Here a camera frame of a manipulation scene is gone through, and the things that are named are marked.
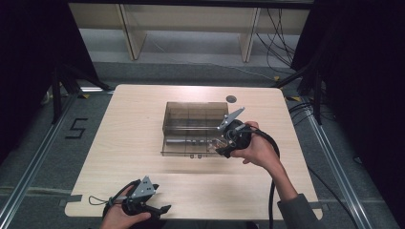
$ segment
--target gray floor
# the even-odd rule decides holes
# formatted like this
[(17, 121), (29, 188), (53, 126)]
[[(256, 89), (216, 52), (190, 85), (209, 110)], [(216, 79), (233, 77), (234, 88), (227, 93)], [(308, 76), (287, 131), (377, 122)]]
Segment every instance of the gray floor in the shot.
[[(137, 61), (128, 59), (121, 31), (83, 30), (82, 34), (100, 79), (111, 86), (131, 83), (268, 87), (273, 83), (275, 75), (282, 78), (287, 76), (286, 73), (277, 73), (267, 66), (266, 49), (258, 40), (255, 40), (250, 62), (243, 63), (237, 34), (150, 32)], [(294, 46), (298, 37), (288, 36), (286, 39)], [(291, 73), (283, 63), (276, 61), (275, 57), (271, 57), (269, 63), (277, 68), (276, 70)], [(285, 86), (283, 93), (286, 96), (296, 95), (295, 89), (298, 84), (299, 80), (296, 80)], [(111, 96), (111, 94), (92, 94), (87, 99), (78, 98), (75, 101), (9, 228), (99, 227), (100, 218), (67, 217), (61, 200), (66, 199), (75, 186), (75, 180)], [(292, 107), (299, 102), (288, 101), (287, 104)], [(322, 112), (325, 116), (323, 127), (330, 143), (344, 165), (345, 172), (360, 197), (373, 228), (399, 228), (367, 171), (361, 164), (352, 160), (355, 152), (340, 129), (338, 120), (333, 119), (327, 105), (322, 105)], [(298, 123), (305, 116), (304, 113), (300, 113), (292, 121)], [(81, 139), (67, 139), (66, 136), (77, 135), (77, 132), (70, 131), (76, 118), (88, 118), (87, 121), (78, 122), (76, 125), (85, 128), (86, 131)], [(50, 128), (51, 120), (50, 103), (38, 111), (19, 147), (11, 152), (1, 165), (0, 204), (4, 204), (12, 187), (22, 177), (42, 138)], [(345, 202), (309, 120), (306, 118), (299, 122), (295, 130), (307, 164)], [(354, 228), (350, 218), (330, 192), (316, 177), (312, 177), (312, 181), (324, 205), (322, 220), (328, 228)], [(281, 221), (277, 221), (275, 225), (276, 228), (285, 228)], [(266, 228), (266, 222), (260, 222), (260, 226)]]

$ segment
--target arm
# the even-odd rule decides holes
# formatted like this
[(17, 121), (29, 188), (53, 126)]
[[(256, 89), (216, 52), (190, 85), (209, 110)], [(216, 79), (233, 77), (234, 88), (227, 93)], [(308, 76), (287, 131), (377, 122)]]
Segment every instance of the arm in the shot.
[[(257, 122), (246, 124), (259, 128)], [(250, 145), (244, 150), (233, 151), (231, 155), (242, 157), (244, 164), (261, 166), (271, 175), (281, 200), (278, 206), (288, 228), (325, 228), (314, 215), (304, 195), (298, 195), (295, 191), (280, 158), (267, 140), (252, 134)]]

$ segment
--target table top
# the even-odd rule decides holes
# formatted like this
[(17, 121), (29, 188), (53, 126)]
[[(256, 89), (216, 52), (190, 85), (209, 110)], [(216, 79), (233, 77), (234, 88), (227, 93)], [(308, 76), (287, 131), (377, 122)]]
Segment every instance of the table top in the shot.
[[(278, 89), (119, 85), (110, 101), (72, 195), (80, 202), (67, 204), (70, 217), (100, 217), (103, 205), (88, 197), (108, 199), (130, 181), (149, 176), (160, 187), (148, 204), (171, 204), (163, 219), (268, 219), (271, 177), (261, 167), (244, 165), (241, 158), (162, 156), (162, 125), (166, 103), (226, 102), (233, 112), (241, 107), (242, 121), (254, 120), (277, 142), (281, 160), (297, 192), (318, 201), (309, 171)], [(282, 219), (274, 197), (275, 219)], [(321, 210), (315, 210), (318, 218)]]

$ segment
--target aluminum frame rail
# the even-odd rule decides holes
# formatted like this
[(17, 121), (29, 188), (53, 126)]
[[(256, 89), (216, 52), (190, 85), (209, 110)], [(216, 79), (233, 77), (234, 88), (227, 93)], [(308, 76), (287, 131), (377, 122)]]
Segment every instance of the aluminum frame rail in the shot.
[[(309, 102), (309, 100), (306, 97), (302, 97), (302, 100), (303, 102)], [(327, 135), (324, 132), (324, 129), (322, 128), (322, 125), (318, 125), (310, 110), (306, 110), (306, 113), (309, 116), (310, 125), (312, 126), (312, 129), (319, 140), (319, 143), (327, 158), (327, 161), (330, 165), (333, 175), (336, 178), (337, 184), (339, 185), (343, 197), (348, 203), (349, 209), (352, 212), (352, 215), (358, 228), (360, 229), (373, 228), (370, 219), (367, 217), (363, 204), (360, 202), (360, 199), (358, 198), (357, 193), (354, 191), (349, 181), (349, 178), (346, 176), (346, 173), (343, 170), (343, 167), (340, 164), (339, 159), (336, 156), (336, 153), (334, 152), (333, 148), (330, 145), (330, 142), (328, 140)]]
[(24, 175), (20, 178), (18, 184), (14, 187), (9, 199), (4, 204), (0, 211), (0, 228), (8, 228), (12, 218), (14, 217), (15, 213), (18, 210), (21, 202), (24, 199), (24, 196), (27, 193), (28, 188), (32, 184), (33, 180), (35, 179), (36, 174), (38, 173), (43, 161), (45, 160), (46, 155), (50, 151), (51, 147), (53, 146), (53, 142), (57, 137), (57, 134), (62, 126), (66, 114), (75, 103), (77, 98), (77, 94), (70, 94), (63, 106), (63, 112), (60, 118), (51, 125), (51, 128), (45, 135), (44, 140), (42, 141), (41, 145), (39, 146), (38, 150), (36, 151), (35, 155), (33, 156), (30, 165), (28, 166), (27, 170), (24, 172)]

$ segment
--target sleeve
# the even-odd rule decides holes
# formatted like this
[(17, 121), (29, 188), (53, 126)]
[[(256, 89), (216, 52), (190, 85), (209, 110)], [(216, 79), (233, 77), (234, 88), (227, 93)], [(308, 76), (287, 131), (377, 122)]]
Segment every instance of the sleeve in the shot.
[(288, 229), (326, 228), (325, 225), (315, 216), (303, 194), (299, 194), (297, 198), (286, 202), (279, 201), (277, 205)]

